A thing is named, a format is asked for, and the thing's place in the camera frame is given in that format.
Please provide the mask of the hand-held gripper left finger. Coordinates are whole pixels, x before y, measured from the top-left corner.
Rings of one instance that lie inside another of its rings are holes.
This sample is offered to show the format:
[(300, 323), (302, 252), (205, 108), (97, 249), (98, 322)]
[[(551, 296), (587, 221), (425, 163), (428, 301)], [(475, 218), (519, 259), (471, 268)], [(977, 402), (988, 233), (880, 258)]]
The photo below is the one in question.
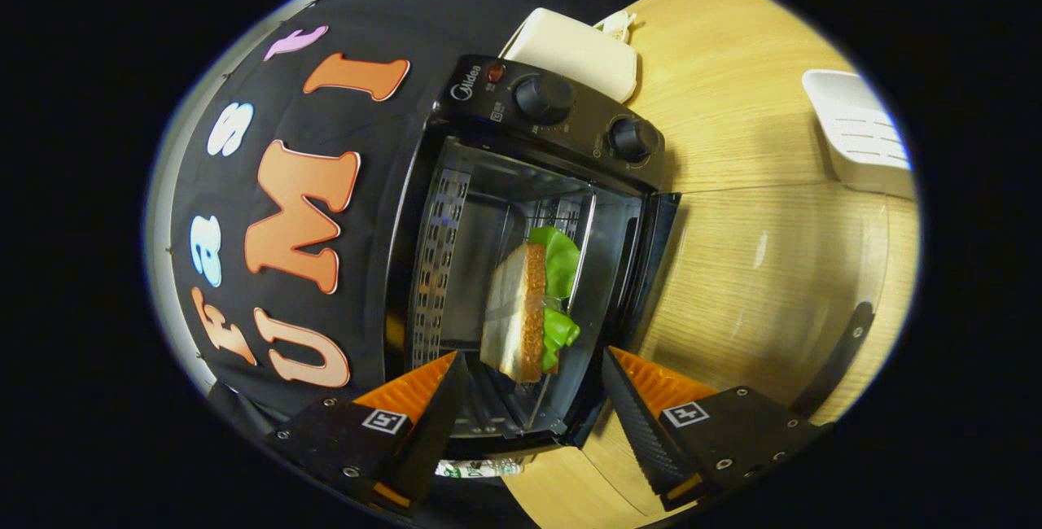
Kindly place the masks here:
[(466, 358), (448, 352), (355, 400), (316, 400), (265, 446), (350, 502), (410, 514), (431, 487), (468, 380)]

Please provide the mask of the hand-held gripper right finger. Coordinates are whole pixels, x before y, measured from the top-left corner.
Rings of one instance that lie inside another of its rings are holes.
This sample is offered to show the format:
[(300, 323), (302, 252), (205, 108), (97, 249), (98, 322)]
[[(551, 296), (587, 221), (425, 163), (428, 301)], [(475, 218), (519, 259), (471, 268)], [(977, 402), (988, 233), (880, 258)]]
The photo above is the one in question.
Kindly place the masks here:
[(604, 350), (602, 384), (667, 511), (737, 492), (830, 429), (749, 386), (715, 391), (616, 347)]

